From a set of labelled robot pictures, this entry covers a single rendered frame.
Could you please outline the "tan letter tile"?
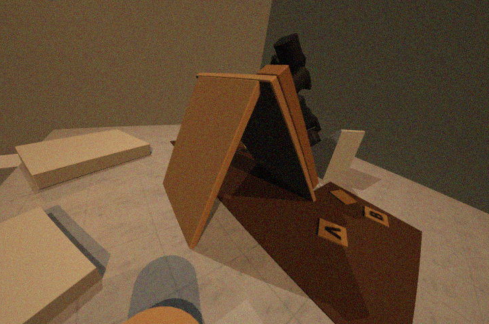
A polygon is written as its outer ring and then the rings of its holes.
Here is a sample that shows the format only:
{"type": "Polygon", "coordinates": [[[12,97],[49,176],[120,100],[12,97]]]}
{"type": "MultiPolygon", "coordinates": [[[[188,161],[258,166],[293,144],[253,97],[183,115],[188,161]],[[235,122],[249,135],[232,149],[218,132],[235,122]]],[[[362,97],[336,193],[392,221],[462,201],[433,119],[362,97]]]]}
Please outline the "tan letter tile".
{"type": "Polygon", "coordinates": [[[364,206],[364,217],[389,228],[388,217],[385,214],[382,214],[381,212],[375,211],[374,209],[364,206]]]}
{"type": "Polygon", "coordinates": [[[348,194],[346,194],[342,190],[334,190],[334,191],[330,191],[329,193],[333,195],[335,198],[337,198],[344,205],[357,202],[354,198],[351,198],[348,194]]]}
{"type": "Polygon", "coordinates": [[[317,236],[348,248],[346,228],[319,218],[317,236]]]}

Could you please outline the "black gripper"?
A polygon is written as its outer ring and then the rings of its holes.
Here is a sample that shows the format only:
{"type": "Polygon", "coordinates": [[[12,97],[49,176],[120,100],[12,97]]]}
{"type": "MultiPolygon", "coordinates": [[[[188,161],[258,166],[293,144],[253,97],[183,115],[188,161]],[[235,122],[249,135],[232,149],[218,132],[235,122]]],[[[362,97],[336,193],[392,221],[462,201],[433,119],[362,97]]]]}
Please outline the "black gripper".
{"type": "MultiPolygon", "coordinates": [[[[293,78],[293,82],[294,82],[294,85],[295,85],[295,89],[296,89],[296,93],[299,92],[299,84],[297,83],[297,81],[293,78]]],[[[308,116],[308,110],[307,110],[307,107],[306,107],[306,100],[304,98],[304,96],[301,96],[301,95],[297,95],[298,97],[298,101],[299,101],[299,106],[301,108],[301,112],[303,113],[303,117],[304,117],[304,120],[305,118],[307,118],[308,116]]]]}

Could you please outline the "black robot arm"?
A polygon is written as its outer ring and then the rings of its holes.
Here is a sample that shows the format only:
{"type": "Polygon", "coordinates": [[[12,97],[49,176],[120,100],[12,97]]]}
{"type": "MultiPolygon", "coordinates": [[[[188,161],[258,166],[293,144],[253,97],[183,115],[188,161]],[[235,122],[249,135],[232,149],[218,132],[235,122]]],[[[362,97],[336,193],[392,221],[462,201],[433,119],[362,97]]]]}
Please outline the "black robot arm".
{"type": "MultiPolygon", "coordinates": [[[[272,61],[270,65],[288,65],[292,77],[299,84],[299,89],[310,90],[312,81],[310,80],[309,71],[305,68],[306,58],[301,51],[297,33],[280,38],[274,44],[274,48],[277,54],[271,57],[272,61]]],[[[308,116],[305,118],[304,122],[307,130],[312,128],[307,131],[310,146],[312,147],[321,141],[318,134],[318,132],[321,131],[321,127],[318,118],[314,114],[312,115],[309,107],[307,107],[307,110],[308,116]]]]}

